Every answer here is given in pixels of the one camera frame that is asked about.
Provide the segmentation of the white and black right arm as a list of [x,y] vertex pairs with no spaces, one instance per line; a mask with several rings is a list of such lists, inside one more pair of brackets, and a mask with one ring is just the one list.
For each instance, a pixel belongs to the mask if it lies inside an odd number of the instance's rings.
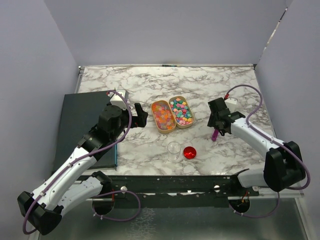
[[295,142],[281,143],[264,131],[256,132],[244,114],[229,110],[222,97],[208,102],[208,106],[208,127],[218,130],[222,136],[228,133],[240,138],[264,158],[263,169],[244,170],[230,182],[229,189],[234,195],[240,196],[250,187],[280,192],[306,178],[306,170],[299,163],[302,160],[300,148]]

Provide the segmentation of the purple plastic scoop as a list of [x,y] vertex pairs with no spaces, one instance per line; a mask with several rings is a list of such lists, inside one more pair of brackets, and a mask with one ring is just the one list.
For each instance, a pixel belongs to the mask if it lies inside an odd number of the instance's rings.
[[218,136],[219,136],[219,130],[218,130],[218,129],[215,129],[215,130],[213,131],[213,133],[212,133],[211,140],[212,140],[213,142],[215,142],[215,141],[217,140]]

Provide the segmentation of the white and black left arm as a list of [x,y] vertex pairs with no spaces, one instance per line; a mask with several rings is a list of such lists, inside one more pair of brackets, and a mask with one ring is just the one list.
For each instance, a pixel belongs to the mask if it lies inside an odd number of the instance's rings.
[[133,116],[128,106],[125,110],[107,104],[98,123],[78,142],[70,157],[42,185],[32,192],[24,191],[18,198],[18,206],[24,217],[22,231],[30,235],[36,231],[42,235],[52,232],[64,215],[90,198],[128,193],[125,186],[115,187],[112,180],[101,171],[94,172],[87,180],[74,186],[75,181],[113,146],[123,141],[131,128],[144,128],[148,113],[139,103]]

